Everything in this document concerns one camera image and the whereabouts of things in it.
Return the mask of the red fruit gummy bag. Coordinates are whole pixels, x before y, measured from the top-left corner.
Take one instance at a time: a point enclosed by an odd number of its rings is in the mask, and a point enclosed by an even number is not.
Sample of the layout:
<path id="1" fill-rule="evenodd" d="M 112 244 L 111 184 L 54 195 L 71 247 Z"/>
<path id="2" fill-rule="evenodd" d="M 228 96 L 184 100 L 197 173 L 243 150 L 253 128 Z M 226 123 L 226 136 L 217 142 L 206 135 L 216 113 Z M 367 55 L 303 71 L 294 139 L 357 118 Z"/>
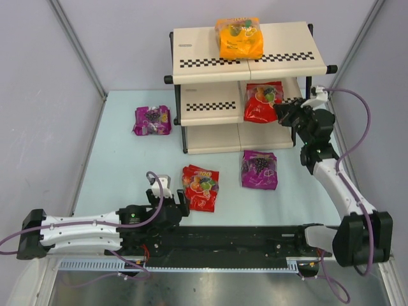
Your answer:
<path id="1" fill-rule="evenodd" d="M 182 185 L 191 210 L 214 213 L 219 192 L 218 171 L 190 164 L 182 169 Z"/>
<path id="2" fill-rule="evenodd" d="M 281 81 L 246 85 L 244 121 L 268 124 L 277 120 L 274 106 L 281 104 L 284 91 Z"/>

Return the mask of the orange mango gummy bag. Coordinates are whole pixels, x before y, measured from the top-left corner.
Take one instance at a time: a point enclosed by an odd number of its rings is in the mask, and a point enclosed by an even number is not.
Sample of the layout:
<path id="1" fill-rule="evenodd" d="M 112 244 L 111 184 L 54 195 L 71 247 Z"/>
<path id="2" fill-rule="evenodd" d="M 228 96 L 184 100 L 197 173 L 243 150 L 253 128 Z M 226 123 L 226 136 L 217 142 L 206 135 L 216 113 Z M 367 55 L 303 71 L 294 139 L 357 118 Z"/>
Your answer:
<path id="1" fill-rule="evenodd" d="M 228 60 L 262 57 L 264 40 L 258 17 L 218 19 L 214 29 L 220 57 Z"/>

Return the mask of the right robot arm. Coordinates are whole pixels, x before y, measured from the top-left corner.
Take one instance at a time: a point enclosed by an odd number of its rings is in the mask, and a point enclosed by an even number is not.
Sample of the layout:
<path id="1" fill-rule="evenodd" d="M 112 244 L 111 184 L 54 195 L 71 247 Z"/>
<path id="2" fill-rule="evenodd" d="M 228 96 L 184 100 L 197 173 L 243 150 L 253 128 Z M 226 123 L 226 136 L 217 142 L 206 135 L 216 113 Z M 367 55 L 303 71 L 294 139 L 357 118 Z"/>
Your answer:
<path id="1" fill-rule="evenodd" d="M 325 109 L 314 110 L 305 99 L 276 104 L 281 126 L 291 127 L 304 143 L 300 162 L 324 187 L 339 216 L 337 229 L 324 225 L 305 229 L 306 243 L 335 256 L 340 266 L 387 262 L 391 253 L 393 219 L 380 212 L 359 192 L 340 165 L 330 142 L 335 116 Z"/>

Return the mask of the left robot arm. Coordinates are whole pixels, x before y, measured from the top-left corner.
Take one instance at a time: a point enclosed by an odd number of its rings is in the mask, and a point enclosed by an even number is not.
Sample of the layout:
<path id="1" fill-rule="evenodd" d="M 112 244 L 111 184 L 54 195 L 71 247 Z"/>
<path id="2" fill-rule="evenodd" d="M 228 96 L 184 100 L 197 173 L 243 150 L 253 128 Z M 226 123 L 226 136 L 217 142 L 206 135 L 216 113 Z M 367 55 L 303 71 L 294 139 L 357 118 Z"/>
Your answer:
<path id="1" fill-rule="evenodd" d="M 17 259 L 44 258 L 48 254 L 115 251 L 133 256 L 148 239 L 173 231 L 190 214 L 183 190 L 163 200 L 147 190 L 148 205 L 128 205 L 91 217 L 53 217 L 42 209 L 30 211 L 22 223 Z"/>

